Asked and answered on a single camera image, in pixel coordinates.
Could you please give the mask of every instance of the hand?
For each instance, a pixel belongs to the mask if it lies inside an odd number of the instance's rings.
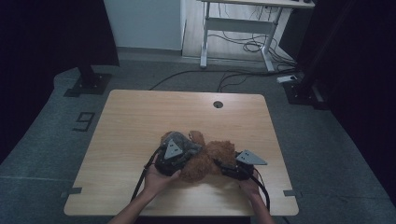
[[[253,176],[256,177],[256,179],[258,178],[258,173],[256,170],[254,171]],[[244,191],[250,200],[252,200],[252,198],[255,196],[261,197],[259,186],[251,178],[247,180],[240,180],[238,182],[239,187],[242,189],[242,191]]]
[[[158,154],[155,155],[153,163],[157,160]],[[143,192],[155,197],[158,193],[166,189],[166,187],[180,175],[180,170],[176,171],[172,176],[162,175],[153,164],[150,165],[145,176],[145,187]]]

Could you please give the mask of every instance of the stand base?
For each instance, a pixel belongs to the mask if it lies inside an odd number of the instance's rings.
[[[316,96],[316,92],[311,91],[308,95],[298,94],[299,83],[295,82],[284,82],[282,83],[283,89],[285,89],[286,96],[288,97],[289,104],[291,105],[312,105],[318,110],[328,110],[329,108],[321,99],[320,96]]]
[[[97,76],[97,82],[94,86],[85,86],[82,83],[82,78],[80,77],[73,89],[68,89],[64,93],[64,97],[79,97],[81,94],[94,94],[102,95],[107,87],[108,82],[111,79],[111,74],[95,74]]]

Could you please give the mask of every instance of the metal frame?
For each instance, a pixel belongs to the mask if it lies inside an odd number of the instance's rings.
[[[273,21],[246,21],[246,20],[235,20],[235,19],[223,19],[223,18],[210,18],[210,2],[206,2],[206,14],[205,14],[205,25],[204,25],[204,42],[201,49],[201,68],[206,68],[207,61],[207,32],[209,30],[214,31],[228,31],[238,33],[252,33],[268,35],[265,45],[262,48],[262,57],[264,58],[265,65],[269,72],[275,72],[272,64],[272,57],[269,54],[269,48],[274,38],[276,27],[279,22],[280,15],[283,7],[279,7],[276,13],[276,18]]]

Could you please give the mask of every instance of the teddy bear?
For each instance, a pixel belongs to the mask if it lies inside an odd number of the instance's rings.
[[[166,133],[161,138],[161,142],[170,133]],[[204,135],[199,131],[190,131],[189,137],[193,143],[202,146],[202,149],[181,169],[180,180],[193,183],[204,179],[206,175],[221,175],[221,170],[215,161],[236,165],[235,146],[230,141],[211,141],[206,144]]]

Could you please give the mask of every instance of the black bracket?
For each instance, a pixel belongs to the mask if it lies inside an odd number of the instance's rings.
[[[286,96],[288,97],[289,104],[291,105],[312,105],[318,110],[328,110],[325,102],[320,99],[320,95],[315,90],[308,93],[300,91],[302,84],[296,82],[284,82],[283,89],[285,89]]]
[[[68,89],[64,97],[79,97],[81,94],[102,95],[111,79],[111,74],[96,74],[90,65],[78,67],[81,73],[73,89]]]

